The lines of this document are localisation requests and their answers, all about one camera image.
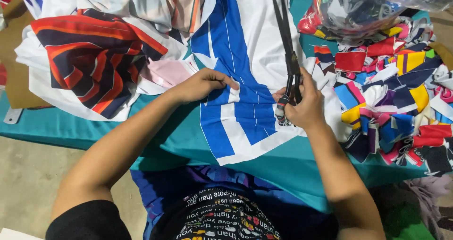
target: black t-shirt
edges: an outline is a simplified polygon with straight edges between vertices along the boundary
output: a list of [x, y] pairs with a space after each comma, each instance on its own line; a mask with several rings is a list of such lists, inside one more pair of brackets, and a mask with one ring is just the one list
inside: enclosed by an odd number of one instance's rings
[[[80, 204], [55, 219], [46, 240], [127, 240], [130, 235], [115, 204]], [[256, 203], [234, 191], [209, 188], [185, 197], [165, 212], [151, 240], [280, 239]]]

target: teal table cover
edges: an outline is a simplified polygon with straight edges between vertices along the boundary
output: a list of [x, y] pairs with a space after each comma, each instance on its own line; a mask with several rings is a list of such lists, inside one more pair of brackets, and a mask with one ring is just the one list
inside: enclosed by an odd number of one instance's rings
[[[295, 24], [312, 0], [291, 0]], [[420, 12], [417, 17], [427, 17]], [[307, 57], [314, 56], [313, 45], [327, 45], [338, 52], [337, 43], [310, 35], [301, 35], [300, 43]], [[133, 115], [157, 96], [141, 95], [133, 104]], [[0, 98], [0, 119], [9, 108], [5, 93]], [[0, 135], [12, 139], [86, 150], [119, 122], [88, 121], [57, 108], [24, 110], [17, 124], [0, 122]], [[380, 155], [368, 156], [364, 163], [350, 156], [354, 167], [368, 187], [423, 177], [426, 167], [386, 165]], [[199, 103], [179, 107], [156, 137], [151, 140], [132, 170], [155, 171], [182, 165], [217, 164], [200, 127]], [[308, 138], [296, 137], [251, 161], [226, 165], [265, 179], [294, 194], [311, 207], [328, 212], [323, 185]]]

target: left hand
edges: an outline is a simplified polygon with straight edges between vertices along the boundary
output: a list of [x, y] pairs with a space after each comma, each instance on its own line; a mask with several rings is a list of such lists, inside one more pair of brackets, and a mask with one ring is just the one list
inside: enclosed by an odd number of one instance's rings
[[239, 86], [228, 75], [203, 68], [166, 92], [172, 93], [179, 103], [184, 104], [206, 98], [212, 90], [221, 89], [227, 85], [232, 89], [239, 89]]

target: orange and navy striped fabric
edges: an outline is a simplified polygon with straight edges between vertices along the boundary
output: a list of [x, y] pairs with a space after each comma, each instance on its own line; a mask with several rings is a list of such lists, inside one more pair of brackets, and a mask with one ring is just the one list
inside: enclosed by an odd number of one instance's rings
[[52, 87], [70, 89], [108, 119], [131, 97], [125, 83], [137, 83], [146, 58], [159, 60], [168, 51], [137, 27], [94, 9], [38, 19], [31, 27], [47, 50]]

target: blue garment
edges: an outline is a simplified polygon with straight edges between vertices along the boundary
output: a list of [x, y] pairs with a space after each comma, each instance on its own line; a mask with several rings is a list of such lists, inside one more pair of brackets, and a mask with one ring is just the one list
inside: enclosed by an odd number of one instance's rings
[[157, 221], [178, 200], [211, 187], [223, 187], [256, 202], [283, 239], [310, 236], [310, 229], [329, 217], [260, 178], [225, 167], [193, 166], [160, 172], [131, 170], [130, 173], [148, 212], [144, 240], [150, 239]]

